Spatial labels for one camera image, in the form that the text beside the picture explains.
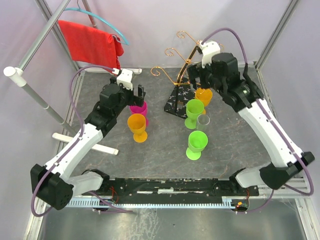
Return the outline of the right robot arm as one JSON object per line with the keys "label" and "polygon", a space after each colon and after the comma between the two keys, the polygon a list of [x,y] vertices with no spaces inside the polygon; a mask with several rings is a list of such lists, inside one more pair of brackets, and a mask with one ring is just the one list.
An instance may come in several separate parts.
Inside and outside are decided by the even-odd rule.
{"label": "right robot arm", "polygon": [[189,65],[187,72],[194,89],[213,89],[252,128],[267,150],[271,162],[245,168],[229,182],[229,191],[241,195],[248,187],[265,184],[273,190],[286,186],[296,174],[315,160],[310,151],[298,147],[272,114],[259,87],[251,80],[248,66],[239,71],[232,53],[221,52],[214,44],[197,47],[201,62]]}

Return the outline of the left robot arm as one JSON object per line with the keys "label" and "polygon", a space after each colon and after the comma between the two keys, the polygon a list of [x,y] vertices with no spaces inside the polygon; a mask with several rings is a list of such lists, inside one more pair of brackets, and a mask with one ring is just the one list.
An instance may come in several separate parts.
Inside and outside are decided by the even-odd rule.
{"label": "left robot arm", "polygon": [[99,101],[87,116],[79,132],[54,158],[30,170],[32,201],[41,199],[56,210],[63,209],[70,200],[92,191],[106,195],[110,191],[108,175],[100,170],[72,177],[71,174],[84,156],[117,124],[117,118],[127,106],[141,107],[146,92],[138,85],[134,94],[131,81],[110,79],[99,94]]}

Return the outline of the gold wine glass rack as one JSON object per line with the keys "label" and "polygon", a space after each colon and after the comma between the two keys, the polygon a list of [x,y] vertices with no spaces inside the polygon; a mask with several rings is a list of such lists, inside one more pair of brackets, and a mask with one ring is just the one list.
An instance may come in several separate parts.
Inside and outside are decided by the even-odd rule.
{"label": "gold wine glass rack", "polygon": [[194,43],[195,46],[191,53],[189,54],[188,58],[184,58],[175,48],[168,47],[164,50],[164,53],[168,57],[172,57],[174,55],[173,51],[178,54],[182,60],[183,65],[180,69],[180,71],[177,74],[176,80],[173,80],[168,73],[165,71],[164,68],[160,66],[154,66],[151,68],[150,73],[158,77],[161,75],[160,70],[167,76],[167,78],[170,80],[170,82],[174,85],[174,88],[166,101],[163,110],[171,114],[173,116],[179,117],[181,119],[186,119],[186,105],[190,99],[194,97],[194,93],[191,90],[190,87],[190,81],[189,78],[186,76],[187,74],[187,67],[192,64],[192,59],[197,50],[199,49],[199,41],[196,41],[189,33],[186,31],[180,30],[176,33],[176,36],[180,39],[184,39],[186,36],[188,36]]}

